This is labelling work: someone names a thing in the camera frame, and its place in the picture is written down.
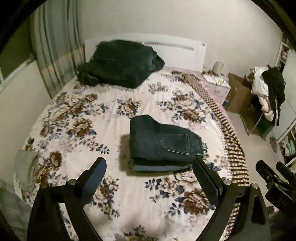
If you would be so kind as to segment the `brown cardboard box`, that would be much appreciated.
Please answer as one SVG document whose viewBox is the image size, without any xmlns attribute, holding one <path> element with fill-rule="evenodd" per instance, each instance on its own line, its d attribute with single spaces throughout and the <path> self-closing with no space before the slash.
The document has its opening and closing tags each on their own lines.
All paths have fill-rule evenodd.
<svg viewBox="0 0 296 241">
<path fill-rule="evenodd" d="M 231 113 L 241 113 L 251 105 L 252 84 L 246 77 L 242 78 L 232 73 L 229 73 L 227 77 L 229 78 L 231 89 L 228 94 L 229 102 L 226 110 Z"/>
</svg>

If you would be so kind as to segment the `cream table lamp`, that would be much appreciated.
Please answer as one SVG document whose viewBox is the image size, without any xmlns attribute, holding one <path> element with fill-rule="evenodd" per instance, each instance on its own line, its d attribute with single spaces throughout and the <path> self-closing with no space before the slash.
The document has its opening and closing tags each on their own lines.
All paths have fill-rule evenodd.
<svg viewBox="0 0 296 241">
<path fill-rule="evenodd" d="M 223 67 L 224 67 L 224 64 L 221 61 L 216 61 L 212 68 L 212 71 L 215 75 L 220 76 L 222 73 Z"/>
</svg>

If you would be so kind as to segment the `folded light blue jeans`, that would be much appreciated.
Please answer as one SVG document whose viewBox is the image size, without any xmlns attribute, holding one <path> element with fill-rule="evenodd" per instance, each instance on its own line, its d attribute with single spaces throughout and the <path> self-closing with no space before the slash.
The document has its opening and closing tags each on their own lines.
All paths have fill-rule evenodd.
<svg viewBox="0 0 296 241">
<path fill-rule="evenodd" d="M 133 164 L 132 170 L 135 172 L 172 172 L 192 168 L 192 164 L 185 165 L 138 165 Z"/>
</svg>

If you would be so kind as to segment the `white bed headboard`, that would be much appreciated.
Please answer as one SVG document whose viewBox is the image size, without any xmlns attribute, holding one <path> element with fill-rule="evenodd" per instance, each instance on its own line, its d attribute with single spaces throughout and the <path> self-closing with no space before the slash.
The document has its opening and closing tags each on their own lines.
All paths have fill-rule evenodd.
<svg viewBox="0 0 296 241">
<path fill-rule="evenodd" d="M 150 46 L 165 61 L 165 65 L 168 67 L 197 72 L 203 71 L 206 44 L 196 40 L 160 34 L 122 33 L 86 39 L 84 40 L 85 60 L 90 60 L 96 45 L 102 41 L 111 40 L 127 40 Z"/>
</svg>

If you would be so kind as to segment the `dark green folded blanket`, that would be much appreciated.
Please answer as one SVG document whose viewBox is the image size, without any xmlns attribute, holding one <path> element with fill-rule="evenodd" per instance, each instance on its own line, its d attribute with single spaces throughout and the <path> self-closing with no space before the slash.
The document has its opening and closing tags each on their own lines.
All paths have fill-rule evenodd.
<svg viewBox="0 0 296 241">
<path fill-rule="evenodd" d="M 152 47 L 126 40 L 102 41 L 91 59 L 78 67 L 77 78 L 88 86 L 109 84 L 135 89 L 164 66 L 165 61 Z"/>
</svg>

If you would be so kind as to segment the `checkered brown bed sheet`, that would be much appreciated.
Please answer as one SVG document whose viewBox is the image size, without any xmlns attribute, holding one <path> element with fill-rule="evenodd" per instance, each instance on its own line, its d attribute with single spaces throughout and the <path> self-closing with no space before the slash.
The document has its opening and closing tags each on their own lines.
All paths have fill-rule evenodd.
<svg viewBox="0 0 296 241">
<path fill-rule="evenodd" d="M 221 107 L 217 104 L 206 87 L 197 77 L 187 72 L 179 72 L 177 70 L 171 71 L 174 78 L 178 81 L 189 84 L 208 104 L 215 116 L 215 122 L 222 131 L 227 154 L 227 161 L 230 163 L 230 170 L 232 174 L 232 182 L 238 186 L 248 186 L 249 173 L 246 165 L 245 154 L 231 125 L 231 121 L 227 120 L 227 115 L 222 113 Z"/>
</svg>

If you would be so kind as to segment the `chair with clothes pile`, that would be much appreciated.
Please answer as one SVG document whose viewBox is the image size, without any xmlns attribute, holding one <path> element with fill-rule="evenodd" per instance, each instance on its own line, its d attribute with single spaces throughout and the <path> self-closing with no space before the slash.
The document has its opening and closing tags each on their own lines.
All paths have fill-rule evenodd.
<svg viewBox="0 0 296 241">
<path fill-rule="evenodd" d="M 263 140 L 280 125 L 280 107 L 285 102 L 285 81 L 277 67 L 256 66 L 245 80 L 251 83 L 248 108 L 240 113 L 247 135 L 257 133 Z"/>
</svg>

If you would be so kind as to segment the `dark blue denim jeans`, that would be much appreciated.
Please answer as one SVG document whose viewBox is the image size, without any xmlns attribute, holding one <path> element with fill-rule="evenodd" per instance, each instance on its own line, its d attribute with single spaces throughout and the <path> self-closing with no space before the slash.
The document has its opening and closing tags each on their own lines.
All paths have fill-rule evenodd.
<svg viewBox="0 0 296 241">
<path fill-rule="evenodd" d="M 129 156 L 138 165 L 185 165 L 204 158 L 202 139 L 192 131 L 158 123 L 149 115 L 130 119 Z"/>
</svg>

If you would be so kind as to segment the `grey striped curtain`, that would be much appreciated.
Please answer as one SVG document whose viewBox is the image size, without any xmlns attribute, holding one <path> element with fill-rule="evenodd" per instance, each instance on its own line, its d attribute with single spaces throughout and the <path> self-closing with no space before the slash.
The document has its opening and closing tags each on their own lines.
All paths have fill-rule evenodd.
<svg viewBox="0 0 296 241">
<path fill-rule="evenodd" d="M 78 1 L 45 1 L 30 17 L 31 40 L 41 77 L 51 98 L 85 62 L 78 28 Z"/>
</svg>

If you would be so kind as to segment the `white bedside table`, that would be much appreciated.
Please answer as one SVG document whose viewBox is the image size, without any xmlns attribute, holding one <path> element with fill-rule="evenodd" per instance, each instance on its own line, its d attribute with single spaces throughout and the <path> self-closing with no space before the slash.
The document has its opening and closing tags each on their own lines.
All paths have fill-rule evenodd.
<svg viewBox="0 0 296 241">
<path fill-rule="evenodd" d="M 205 80 L 206 89 L 213 97 L 214 101 L 217 104 L 223 105 L 231 90 L 231 86 L 221 76 L 202 74 L 202 77 Z"/>
</svg>

